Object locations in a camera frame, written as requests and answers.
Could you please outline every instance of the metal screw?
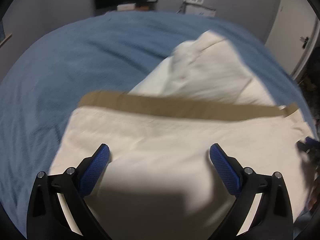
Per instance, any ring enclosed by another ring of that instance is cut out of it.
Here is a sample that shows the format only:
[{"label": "metal screw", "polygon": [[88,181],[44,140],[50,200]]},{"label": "metal screw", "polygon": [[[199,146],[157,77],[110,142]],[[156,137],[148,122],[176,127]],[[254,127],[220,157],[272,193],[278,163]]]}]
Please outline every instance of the metal screw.
[{"label": "metal screw", "polygon": [[253,173],[253,169],[251,169],[251,168],[249,168],[249,167],[246,167],[246,168],[244,168],[244,172],[246,173],[246,174],[252,174]]},{"label": "metal screw", "polygon": [[42,178],[44,176],[44,172],[43,171],[39,172],[37,176],[38,178]]},{"label": "metal screw", "polygon": [[275,172],[275,176],[278,178],[278,179],[281,179],[282,178],[282,174],[280,172]]},{"label": "metal screw", "polygon": [[67,174],[69,174],[69,175],[71,175],[71,174],[73,174],[75,172],[75,168],[68,168],[67,169]]}]

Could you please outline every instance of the textured grip pad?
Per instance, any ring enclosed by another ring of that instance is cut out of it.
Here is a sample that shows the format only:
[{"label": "textured grip pad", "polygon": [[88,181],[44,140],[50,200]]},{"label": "textured grip pad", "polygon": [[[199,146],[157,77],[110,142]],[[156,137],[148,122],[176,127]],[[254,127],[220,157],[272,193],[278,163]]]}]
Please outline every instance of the textured grip pad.
[{"label": "textured grip pad", "polygon": [[105,166],[108,164],[109,158],[109,147],[104,145],[79,180],[79,194],[81,197],[90,195]]},{"label": "textured grip pad", "polygon": [[308,145],[309,147],[316,147],[316,148],[320,148],[320,142],[310,138],[310,137],[306,137],[306,145]]},{"label": "textured grip pad", "polygon": [[227,160],[228,156],[217,145],[210,147],[210,159],[229,194],[236,198],[241,192],[241,180]]}]

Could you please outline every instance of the door handle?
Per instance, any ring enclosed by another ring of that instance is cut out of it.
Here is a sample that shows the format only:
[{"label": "door handle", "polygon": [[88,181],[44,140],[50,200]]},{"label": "door handle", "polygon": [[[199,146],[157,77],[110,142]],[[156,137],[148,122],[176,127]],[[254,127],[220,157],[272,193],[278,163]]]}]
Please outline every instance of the door handle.
[{"label": "door handle", "polygon": [[302,46],[302,48],[303,49],[305,49],[306,48],[306,46],[307,46],[307,44],[308,44],[308,41],[309,41],[309,37],[306,37],[306,38],[304,38],[304,37],[300,37],[300,41],[302,41],[303,42],[303,46]]}]

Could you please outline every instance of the blue object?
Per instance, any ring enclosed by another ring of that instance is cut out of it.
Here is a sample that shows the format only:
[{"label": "blue object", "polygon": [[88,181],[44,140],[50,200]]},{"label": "blue object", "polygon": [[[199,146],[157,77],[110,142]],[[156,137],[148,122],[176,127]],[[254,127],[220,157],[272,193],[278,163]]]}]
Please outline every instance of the blue object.
[{"label": "blue object", "polygon": [[66,25],[27,49],[0,84],[0,201],[24,235],[35,177],[48,172],[81,97],[94,90],[131,90],[177,45],[207,30],[229,39],[275,102],[296,102],[316,131],[296,83],[260,41],[237,25],[137,11]]},{"label": "blue object", "polygon": [[210,147],[209,155],[229,194],[238,198],[241,192],[241,180],[229,164],[228,156],[216,144]]},{"label": "blue object", "polygon": [[320,149],[320,142],[316,141],[310,137],[306,137],[306,145],[310,147],[316,147],[317,149]]},{"label": "blue object", "polygon": [[109,162],[110,150],[108,145],[102,145],[92,157],[93,160],[79,180],[79,194],[81,197],[91,194],[101,173]]}]

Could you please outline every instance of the white door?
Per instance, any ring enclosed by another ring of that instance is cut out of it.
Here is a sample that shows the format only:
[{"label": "white door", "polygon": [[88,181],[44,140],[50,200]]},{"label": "white door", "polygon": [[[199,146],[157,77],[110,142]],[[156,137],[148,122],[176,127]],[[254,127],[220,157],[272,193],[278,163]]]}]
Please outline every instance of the white door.
[{"label": "white door", "polygon": [[265,46],[288,74],[292,74],[302,56],[308,54],[304,54],[305,49],[311,49],[303,40],[308,38],[311,42],[316,19],[307,0],[281,0]]}]

